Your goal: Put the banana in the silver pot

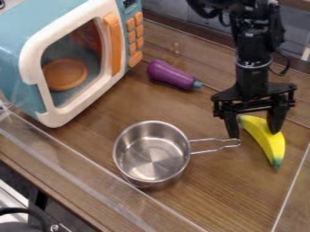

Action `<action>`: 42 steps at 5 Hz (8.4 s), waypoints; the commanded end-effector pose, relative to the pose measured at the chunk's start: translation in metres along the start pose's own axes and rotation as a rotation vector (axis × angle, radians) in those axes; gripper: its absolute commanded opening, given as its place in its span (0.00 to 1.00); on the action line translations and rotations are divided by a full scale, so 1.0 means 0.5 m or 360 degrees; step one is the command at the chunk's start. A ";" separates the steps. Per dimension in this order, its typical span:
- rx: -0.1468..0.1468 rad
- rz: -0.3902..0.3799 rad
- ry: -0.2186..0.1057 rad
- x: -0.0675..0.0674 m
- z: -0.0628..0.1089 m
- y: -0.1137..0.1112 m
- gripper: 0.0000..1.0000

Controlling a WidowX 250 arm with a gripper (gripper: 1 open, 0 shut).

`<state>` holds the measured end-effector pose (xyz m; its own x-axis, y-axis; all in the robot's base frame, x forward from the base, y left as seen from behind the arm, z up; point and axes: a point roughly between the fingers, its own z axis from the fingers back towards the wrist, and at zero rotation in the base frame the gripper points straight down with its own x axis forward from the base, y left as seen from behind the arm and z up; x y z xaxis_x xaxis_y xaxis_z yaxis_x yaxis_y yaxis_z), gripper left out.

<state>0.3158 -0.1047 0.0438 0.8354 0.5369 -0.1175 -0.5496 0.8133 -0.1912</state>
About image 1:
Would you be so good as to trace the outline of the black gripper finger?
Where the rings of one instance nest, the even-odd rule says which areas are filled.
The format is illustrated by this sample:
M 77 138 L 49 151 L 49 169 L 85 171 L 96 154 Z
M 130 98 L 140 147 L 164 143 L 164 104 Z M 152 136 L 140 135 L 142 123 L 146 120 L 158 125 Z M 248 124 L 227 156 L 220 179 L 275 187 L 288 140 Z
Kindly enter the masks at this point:
M 272 134 L 276 134 L 280 131 L 288 109 L 289 104 L 285 101 L 277 101 L 267 110 L 265 121 L 268 130 Z
M 239 137 L 239 123 L 236 118 L 236 113 L 232 111 L 224 112 L 224 124 L 228 137 L 236 139 Z

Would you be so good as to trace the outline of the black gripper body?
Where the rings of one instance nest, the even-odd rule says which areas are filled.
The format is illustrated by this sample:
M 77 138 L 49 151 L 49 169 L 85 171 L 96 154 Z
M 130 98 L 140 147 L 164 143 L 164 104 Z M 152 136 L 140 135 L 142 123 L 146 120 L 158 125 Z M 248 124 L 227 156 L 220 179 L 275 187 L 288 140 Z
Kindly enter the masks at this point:
M 267 111 L 275 102 L 293 106 L 296 85 L 291 82 L 271 82 L 268 74 L 272 59 L 263 62 L 243 63 L 236 60 L 236 81 L 233 85 L 212 97 L 212 115 L 224 118 L 224 112 L 237 114 Z

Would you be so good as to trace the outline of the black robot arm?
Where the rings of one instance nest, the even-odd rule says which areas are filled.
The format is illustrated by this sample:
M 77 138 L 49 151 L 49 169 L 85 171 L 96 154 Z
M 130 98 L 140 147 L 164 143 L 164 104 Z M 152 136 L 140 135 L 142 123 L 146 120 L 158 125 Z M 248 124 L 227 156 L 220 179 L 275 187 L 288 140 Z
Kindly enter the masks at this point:
M 269 82 L 272 54 L 284 42 L 277 0 L 187 0 L 203 18 L 228 15 L 220 24 L 231 29 L 236 46 L 236 81 L 212 96 L 212 115 L 224 120 L 228 137 L 239 136 L 237 115 L 265 111 L 271 133 L 277 133 L 293 106 L 296 85 Z

